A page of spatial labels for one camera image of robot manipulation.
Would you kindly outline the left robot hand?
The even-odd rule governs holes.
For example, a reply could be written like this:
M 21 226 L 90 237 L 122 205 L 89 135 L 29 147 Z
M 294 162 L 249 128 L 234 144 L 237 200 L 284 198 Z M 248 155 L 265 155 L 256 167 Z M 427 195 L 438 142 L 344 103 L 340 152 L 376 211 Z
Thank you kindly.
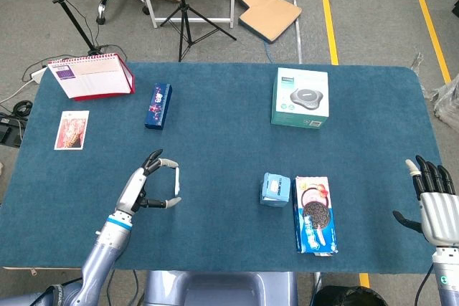
M 181 201 L 179 196 L 179 164 L 170 159 L 160 158 L 162 151 L 162 149 L 158 149 L 152 152 L 141 167 L 131 174 L 117 200 L 116 211 L 122 211 L 132 216 L 140 208 L 170 209 Z M 175 170 L 174 197 L 165 201 L 148 199 L 145 190 L 146 180 L 153 172 L 163 167 Z

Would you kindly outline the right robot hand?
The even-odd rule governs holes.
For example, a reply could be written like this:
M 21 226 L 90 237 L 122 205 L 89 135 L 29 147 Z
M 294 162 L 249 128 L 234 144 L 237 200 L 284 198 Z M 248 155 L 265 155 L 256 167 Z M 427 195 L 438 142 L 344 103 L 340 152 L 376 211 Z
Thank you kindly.
M 400 212 L 392 215 L 404 227 L 416 231 L 436 247 L 458 246 L 458 193 L 449 171 L 422 156 L 407 159 L 419 204 L 421 221 L 406 219 Z

